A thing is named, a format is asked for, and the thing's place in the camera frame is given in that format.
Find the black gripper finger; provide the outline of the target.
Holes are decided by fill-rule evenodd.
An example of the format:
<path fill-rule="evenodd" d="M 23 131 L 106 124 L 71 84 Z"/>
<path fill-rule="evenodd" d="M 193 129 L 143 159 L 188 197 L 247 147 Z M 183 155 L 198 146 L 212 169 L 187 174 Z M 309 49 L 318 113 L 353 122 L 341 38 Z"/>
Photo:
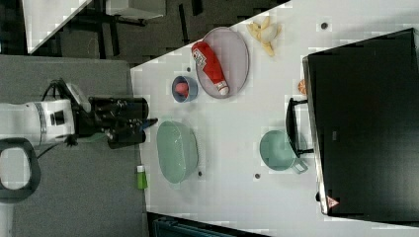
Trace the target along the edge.
<path fill-rule="evenodd" d="M 158 122 L 157 118 L 144 119 L 140 122 L 139 129 L 140 130 L 145 130 L 148 127 L 151 127 L 151 126 L 155 125 L 157 122 Z"/>

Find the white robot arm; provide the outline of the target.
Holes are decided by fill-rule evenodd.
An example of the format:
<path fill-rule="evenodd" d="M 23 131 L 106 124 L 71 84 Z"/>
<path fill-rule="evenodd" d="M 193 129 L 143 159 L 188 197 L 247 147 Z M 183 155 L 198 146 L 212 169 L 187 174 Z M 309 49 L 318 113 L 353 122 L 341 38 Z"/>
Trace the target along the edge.
<path fill-rule="evenodd" d="M 39 148 L 75 146 L 79 139 L 103 134 L 110 148 L 145 141 L 157 123 L 142 98 L 60 99 L 1 106 L 1 203 L 14 205 L 37 190 L 41 178 Z"/>

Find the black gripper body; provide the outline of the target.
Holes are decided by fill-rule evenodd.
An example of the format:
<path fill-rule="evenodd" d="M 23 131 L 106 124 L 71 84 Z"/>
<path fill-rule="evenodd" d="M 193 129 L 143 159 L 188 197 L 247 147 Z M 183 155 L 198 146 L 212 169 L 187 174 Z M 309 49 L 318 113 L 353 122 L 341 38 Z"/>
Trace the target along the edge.
<path fill-rule="evenodd" d="M 75 133 L 70 145 L 80 138 L 91 138 L 102 133 L 110 147 L 135 145 L 135 98 L 90 97 L 78 103 L 71 100 Z"/>

